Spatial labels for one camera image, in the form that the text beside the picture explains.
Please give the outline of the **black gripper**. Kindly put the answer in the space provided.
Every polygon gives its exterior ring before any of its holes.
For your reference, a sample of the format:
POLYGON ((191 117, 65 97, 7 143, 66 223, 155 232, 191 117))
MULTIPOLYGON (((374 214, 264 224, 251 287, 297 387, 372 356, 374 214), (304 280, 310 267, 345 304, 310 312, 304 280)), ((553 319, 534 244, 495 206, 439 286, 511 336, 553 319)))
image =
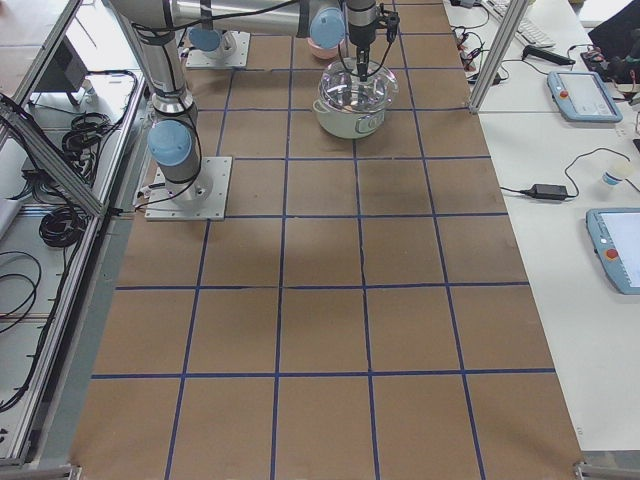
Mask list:
POLYGON ((347 25, 349 39, 356 46, 356 71, 359 80, 368 79, 370 46, 376 39, 376 32, 384 30, 388 43, 397 37, 400 15, 387 9, 382 2, 374 0, 348 0, 347 25))

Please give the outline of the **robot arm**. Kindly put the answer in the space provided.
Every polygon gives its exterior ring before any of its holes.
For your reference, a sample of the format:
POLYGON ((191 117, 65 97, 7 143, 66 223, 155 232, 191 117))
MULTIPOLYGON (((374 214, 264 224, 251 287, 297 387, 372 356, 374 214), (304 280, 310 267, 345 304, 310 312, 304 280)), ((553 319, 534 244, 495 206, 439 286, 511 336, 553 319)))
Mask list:
POLYGON ((164 176, 163 187, 136 210, 171 203, 198 207, 226 184, 213 169, 222 158, 207 158, 197 131, 198 110, 188 90, 175 39, 178 30, 204 24, 207 35, 216 20, 208 1, 113 1, 118 18, 132 31, 130 45, 139 50, 139 64, 151 85, 155 123, 147 148, 164 176))
POLYGON ((346 40, 355 48, 350 73, 361 81, 380 70, 370 66, 377 32, 383 30, 392 45, 400 25, 399 13, 376 1, 170 1, 166 10, 166 23, 175 27, 290 35, 326 49, 346 40))

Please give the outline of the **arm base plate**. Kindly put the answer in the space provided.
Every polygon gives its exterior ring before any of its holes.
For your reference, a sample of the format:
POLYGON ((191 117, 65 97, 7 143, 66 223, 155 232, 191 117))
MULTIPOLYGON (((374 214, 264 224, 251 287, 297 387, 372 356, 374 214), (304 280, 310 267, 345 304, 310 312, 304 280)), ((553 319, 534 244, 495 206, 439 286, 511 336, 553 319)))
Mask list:
POLYGON ((250 34, 231 30, 192 28, 191 44, 186 60, 187 69, 218 70, 245 68, 248 60, 250 34))
POLYGON ((232 157, 205 157, 195 182, 183 186, 165 180, 160 167, 154 181, 163 186, 154 188, 144 207, 148 221, 201 221, 225 219, 226 202, 232 171, 232 157))

